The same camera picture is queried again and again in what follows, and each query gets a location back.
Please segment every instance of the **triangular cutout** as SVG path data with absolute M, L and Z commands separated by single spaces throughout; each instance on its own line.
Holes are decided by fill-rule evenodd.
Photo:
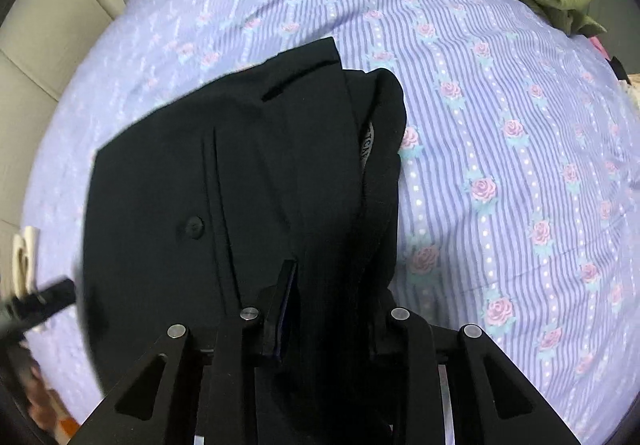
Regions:
M 509 419 L 533 411 L 533 405 L 509 378 L 507 373 L 496 364 L 491 356 L 484 357 L 484 369 L 494 394 L 495 410 L 501 419 Z
M 135 383 L 116 403 L 116 412 L 127 414 L 143 421 L 151 419 L 165 365 L 165 355 L 158 355 L 153 359 Z

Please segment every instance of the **silver screw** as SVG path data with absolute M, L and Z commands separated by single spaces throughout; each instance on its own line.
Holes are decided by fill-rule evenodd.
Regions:
M 405 308 L 393 308 L 393 310 L 391 310 L 391 317 L 396 320 L 407 320 L 409 315 L 409 310 Z
M 260 311 L 259 311 L 257 308 L 253 308 L 253 307 L 244 308 L 244 310 L 242 310 L 242 311 L 240 312 L 240 316 L 241 316 L 244 320 L 253 320 L 253 319 L 255 319 L 259 314 L 260 314 Z
M 475 324 L 467 324 L 465 326 L 465 335 L 467 337 L 471 337 L 472 339 L 477 339 L 480 335 L 482 335 L 482 330 Z
M 187 333 L 187 328 L 185 328 L 182 324 L 174 324 L 166 331 L 166 334 L 169 335 L 172 339 L 179 339 L 185 333 Z

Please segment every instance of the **bed sheet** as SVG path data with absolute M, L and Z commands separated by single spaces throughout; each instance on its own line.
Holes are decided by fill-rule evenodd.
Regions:
M 515 0 L 130 0 L 38 151 L 22 220 L 41 229 L 38 283 L 81 280 L 98 148 L 220 75 L 328 35 L 344 67 L 385 67 L 404 89 L 398 304 L 479 324 L 583 443 L 603 443 L 640 383 L 639 123 L 585 38 Z M 101 395 L 75 308 L 28 339 L 84 420 Z

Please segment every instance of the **black button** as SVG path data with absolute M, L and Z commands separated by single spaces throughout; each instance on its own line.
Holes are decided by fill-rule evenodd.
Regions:
M 204 222 L 197 216 L 191 216 L 184 226 L 184 233 L 191 239 L 198 239 L 204 232 Z

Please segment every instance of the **person's hand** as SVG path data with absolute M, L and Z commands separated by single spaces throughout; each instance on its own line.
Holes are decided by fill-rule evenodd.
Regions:
M 34 365 L 31 368 L 31 373 L 33 377 L 31 377 L 24 386 L 27 399 L 31 404 L 29 416 L 31 416 L 31 419 L 36 422 L 36 425 L 43 431 L 51 432 L 55 429 L 58 420 L 56 411 L 54 411 L 51 405 L 51 399 L 42 381 L 40 369 Z

